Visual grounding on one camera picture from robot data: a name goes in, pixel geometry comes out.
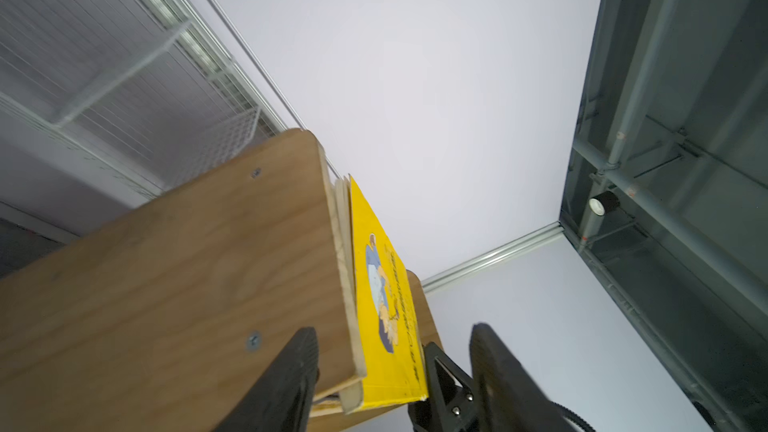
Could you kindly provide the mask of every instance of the illustrated person on book cover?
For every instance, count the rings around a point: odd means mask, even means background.
[[[371,285],[371,297],[373,305],[379,314],[379,337],[381,337],[384,349],[390,354],[394,354],[393,345],[397,345],[397,319],[400,313],[397,310],[394,296],[392,295],[392,286],[382,267],[382,261],[379,257],[379,251],[376,250],[376,236],[371,234],[371,243],[366,245],[366,265],[368,267],[368,282]],[[389,300],[386,291],[392,296],[394,314],[389,313]]]

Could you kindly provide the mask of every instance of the wood grain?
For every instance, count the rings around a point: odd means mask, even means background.
[[[435,342],[442,348],[442,342],[437,333],[435,321],[432,319],[432,312],[429,311],[427,297],[424,295],[422,284],[418,280],[416,274],[411,271],[408,271],[408,283],[411,286],[413,306],[416,310],[416,322],[418,324],[418,332],[422,345],[427,345],[429,342]],[[351,426],[360,424],[366,420],[379,417],[379,415],[385,414],[398,407],[403,406],[363,410],[349,415],[332,414],[314,417],[310,418],[310,423],[306,430],[307,432],[338,432],[339,430],[348,429]]]
[[[303,326],[359,380],[327,174],[290,130],[0,281],[0,429],[210,430]]]

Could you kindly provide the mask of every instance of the silver screw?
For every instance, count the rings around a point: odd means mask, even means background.
[[[248,350],[249,352],[253,352],[255,350],[258,350],[259,347],[261,347],[261,334],[259,334],[258,332],[253,332],[248,337],[248,340],[245,342],[245,350]]]

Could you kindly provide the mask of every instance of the yellow book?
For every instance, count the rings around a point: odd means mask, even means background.
[[[340,392],[347,413],[427,398],[406,267],[354,179],[349,184],[357,321],[368,375]],[[358,406],[345,404],[350,396],[359,398],[361,388]]]

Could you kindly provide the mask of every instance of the screw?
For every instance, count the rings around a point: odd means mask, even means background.
[[[245,350],[248,350],[249,352],[253,352],[255,350],[258,350],[259,347],[261,347],[261,334],[259,334],[258,332],[253,332],[248,337],[248,340],[245,342]]]

